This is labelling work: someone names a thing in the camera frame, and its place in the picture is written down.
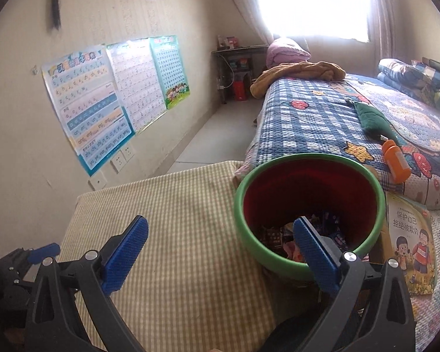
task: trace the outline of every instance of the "white cable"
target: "white cable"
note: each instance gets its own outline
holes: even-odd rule
[[[228,65],[228,67],[229,67],[230,70],[231,70],[231,75],[232,75],[231,83],[230,83],[228,86],[224,87],[224,89],[227,89],[228,87],[230,87],[230,86],[233,84],[233,81],[235,80],[235,72],[233,71],[233,69],[231,68],[230,64],[227,62],[227,60],[225,59],[225,57],[222,56],[221,54],[220,54],[220,56],[223,58],[223,60],[225,61],[225,63]]]

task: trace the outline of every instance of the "metal screw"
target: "metal screw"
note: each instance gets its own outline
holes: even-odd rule
[[[346,258],[346,260],[348,260],[349,262],[353,262],[357,259],[357,255],[352,253],[352,251],[346,251],[344,253],[344,258]]]
[[[44,266],[48,266],[48,265],[50,265],[52,263],[52,258],[51,257],[46,257],[46,258],[44,258],[44,261],[43,261],[43,265]]]
[[[392,267],[392,268],[396,268],[399,266],[398,262],[396,260],[393,260],[392,258],[390,260],[388,260],[388,264]]]
[[[85,254],[85,259],[94,260],[98,256],[97,251],[90,250]]]

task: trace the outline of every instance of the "green rim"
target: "green rim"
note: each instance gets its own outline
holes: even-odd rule
[[[347,165],[348,167],[355,169],[357,172],[362,174],[372,186],[373,191],[375,192],[376,195],[377,214],[376,214],[375,225],[372,231],[365,239],[365,241],[362,242],[362,244],[357,249],[354,250],[354,253],[356,253],[361,258],[369,253],[369,251],[377,241],[378,236],[380,235],[381,227],[383,226],[383,221],[385,218],[385,208],[386,208],[385,194],[376,177],[363,165],[342,156],[329,155],[325,153],[301,153],[297,155],[288,155],[268,161],[260,165],[259,167],[255,168],[253,171],[251,171],[241,182],[235,194],[235,202],[233,209],[235,213],[236,228],[240,234],[240,238],[242,239],[244,245],[249,250],[249,252],[262,265],[281,275],[299,280],[313,279],[313,275],[308,265],[306,263],[294,262],[285,259],[275,254],[273,251],[269,250],[268,248],[266,248],[256,238],[256,236],[254,236],[253,232],[246,223],[246,220],[243,215],[243,201],[249,186],[256,179],[256,177],[259,176],[261,173],[263,173],[266,169],[269,169],[270,167],[273,167],[274,165],[277,164],[282,164],[295,160],[310,159],[310,158],[317,160],[334,161]]]

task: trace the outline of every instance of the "number chart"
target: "number chart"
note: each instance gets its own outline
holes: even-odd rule
[[[69,54],[43,65],[42,73],[62,128],[91,176],[134,135],[106,49]]]
[[[119,97],[136,132],[167,110],[148,38],[107,47]]]
[[[155,65],[167,108],[172,108],[189,94],[189,84],[182,66],[176,35],[150,38]]]

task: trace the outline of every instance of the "blue plaid bedspread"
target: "blue plaid bedspread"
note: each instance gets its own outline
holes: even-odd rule
[[[318,152],[389,172],[381,145],[365,136],[354,107],[345,101],[358,101],[358,96],[346,82],[275,81],[265,97],[253,167],[280,156]]]

